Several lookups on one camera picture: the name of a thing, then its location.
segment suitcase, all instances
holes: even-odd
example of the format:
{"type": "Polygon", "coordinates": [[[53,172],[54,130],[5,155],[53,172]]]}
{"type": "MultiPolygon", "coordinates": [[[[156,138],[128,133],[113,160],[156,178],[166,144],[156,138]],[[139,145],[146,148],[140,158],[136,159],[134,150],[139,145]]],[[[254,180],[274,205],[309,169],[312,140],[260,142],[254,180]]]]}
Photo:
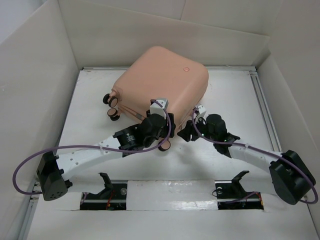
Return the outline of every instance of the suitcase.
{"type": "Polygon", "coordinates": [[[103,102],[111,107],[107,112],[111,120],[116,121],[125,113],[140,123],[151,99],[166,98],[167,112],[174,115],[178,132],[205,94],[208,79],[208,70],[202,64],[154,46],[122,74],[103,102]]]}

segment cardboard wall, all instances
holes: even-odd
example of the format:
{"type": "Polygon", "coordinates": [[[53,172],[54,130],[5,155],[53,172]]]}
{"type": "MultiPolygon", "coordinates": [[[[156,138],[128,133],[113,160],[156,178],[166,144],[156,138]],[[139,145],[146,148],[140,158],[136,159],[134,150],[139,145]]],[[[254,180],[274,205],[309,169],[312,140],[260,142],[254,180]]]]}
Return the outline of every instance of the cardboard wall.
{"type": "Polygon", "coordinates": [[[23,24],[46,0],[1,0],[0,43],[23,24]]]}
{"type": "Polygon", "coordinates": [[[270,36],[283,0],[186,0],[181,20],[270,36]]]}
{"type": "MultiPolygon", "coordinates": [[[[283,150],[300,154],[320,192],[320,2],[285,0],[258,69],[283,150]]],[[[319,203],[309,206],[320,230],[319,203]]]]}
{"type": "Polygon", "coordinates": [[[91,0],[60,0],[79,67],[129,66],[152,46],[205,65],[250,66],[269,37],[125,10],[91,0]]]}
{"type": "MultiPolygon", "coordinates": [[[[25,197],[12,174],[23,159],[52,147],[62,130],[78,67],[57,0],[48,0],[0,44],[0,239],[16,239],[12,226],[25,197]]],[[[18,174],[24,190],[39,159],[18,174]]]]}

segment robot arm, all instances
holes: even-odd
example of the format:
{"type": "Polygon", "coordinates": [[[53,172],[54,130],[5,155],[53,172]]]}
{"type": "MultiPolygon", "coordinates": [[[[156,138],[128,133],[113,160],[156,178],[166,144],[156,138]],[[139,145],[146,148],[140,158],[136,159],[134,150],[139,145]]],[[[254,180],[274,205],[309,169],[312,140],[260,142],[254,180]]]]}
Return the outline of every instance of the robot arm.
{"type": "MultiPolygon", "coordinates": [[[[164,138],[169,134],[167,126],[167,117],[163,109],[166,110],[168,101],[163,98],[152,103],[147,117],[140,123],[129,126],[121,131],[116,132],[113,136],[95,144],[95,149],[81,149],[70,153],[54,155],[52,151],[45,153],[38,165],[37,176],[42,189],[45,201],[52,201],[62,197],[68,189],[72,192],[87,192],[87,189],[81,189],[74,186],[72,177],[83,170],[101,164],[108,160],[124,158],[130,154],[142,152],[144,148],[159,138],[164,138]]],[[[175,128],[172,114],[168,114],[171,122],[170,137],[173,135],[175,128]]],[[[110,189],[111,181],[106,173],[100,173],[104,181],[101,186],[101,194],[110,189]]],[[[98,194],[94,188],[90,189],[91,193],[98,194]]]]}
{"type": "Polygon", "coordinates": [[[200,133],[202,137],[213,142],[214,148],[220,154],[242,160],[270,174],[271,179],[267,182],[243,179],[242,187],[239,181],[248,171],[241,172],[240,177],[232,180],[238,192],[246,193],[244,190],[249,189],[253,192],[277,194],[286,203],[295,205],[311,189],[311,186],[306,178],[292,166],[286,164],[282,158],[299,168],[313,185],[316,184],[315,178],[296,152],[288,150],[283,153],[252,147],[240,137],[229,133],[220,115],[210,114],[205,119],[206,109],[202,105],[197,106],[195,114],[194,123],[189,120],[186,127],[177,133],[178,136],[189,142],[200,138],[200,133]]]}

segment white wall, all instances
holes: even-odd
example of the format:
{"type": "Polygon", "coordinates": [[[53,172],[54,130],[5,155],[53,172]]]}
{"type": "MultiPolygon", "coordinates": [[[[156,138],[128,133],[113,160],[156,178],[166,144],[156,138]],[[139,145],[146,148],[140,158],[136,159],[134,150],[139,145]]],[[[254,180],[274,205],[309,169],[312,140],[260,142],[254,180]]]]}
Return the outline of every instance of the white wall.
{"type": "Polygon", "coordinates": [[[1,0],[0,43],[16,30],[46,0],[1,0]]]}
{"type": "Polygon", "coordinates": [[[186,0],[181,20],[269,36],[283,0],[186,0]]]}
{"type": "Polygon", "coordinates": [[[91,0],[60,0],[79,67],[129,66],[152,46],[205,65],[250,66],[268,36],[120,9],[91,0]]]}
{"type": "Polygon", "coordinates": [[[87,0],[87,2],[179,20],[186,4],[186,0],[87,0]]]}
{"type": "MultiPolygon", "coordinates": [[[[283,150],[300,154],[320,192],[320,1],[285,0],[258,69],[283,150]]],[[[319,203],[310,205],[320,231],[319,203]]]]}
{"type": "MultiPolygon", "coordinates": [[[[0,44],[0,239],[24,196],[12,184],[17,165],[54,145],[62,130],[78,75],[57,0],[48,0],[0,44]]],[[[34,159],[18,174],[26,190],[34,159]]],[[[19,226],[7,239],[15,239],[19,226]]]]}

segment white platform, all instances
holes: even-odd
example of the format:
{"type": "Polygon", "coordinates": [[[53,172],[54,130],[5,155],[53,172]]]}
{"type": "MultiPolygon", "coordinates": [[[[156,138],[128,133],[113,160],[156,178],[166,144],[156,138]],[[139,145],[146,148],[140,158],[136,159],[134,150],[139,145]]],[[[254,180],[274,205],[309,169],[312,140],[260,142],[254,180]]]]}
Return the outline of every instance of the white platform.
{"type": "MultiPolygon", "coordinates": [[[[207,113],[222,116],[229,132],[271,149],[250,73],[230,69],[209,70],[209,85],[201,103],[207,113]]],[[[109,120],[109,107],[102,103],[103,96],[123,72],[80,72],[61,146],[94,144],[134,124],[125,115],[117,122],[109,120]]],[[[229,180],[242,170],[249,170],[250,178],[269,177],[254,166],[218,154],[211,143],[202,139],[186,143],[175,137],[167,152],[155,150],[111,160],[78,177],[98,180],[97,173],[106,172],[112,180],[229,180]]],[[[305,204],[291,206],[267,194],[262,195],[264,211],[80,211],[80,197],[80,193],[68,193],[52,202],[40,197],[28,239],[318,239],[305,204]]]]}

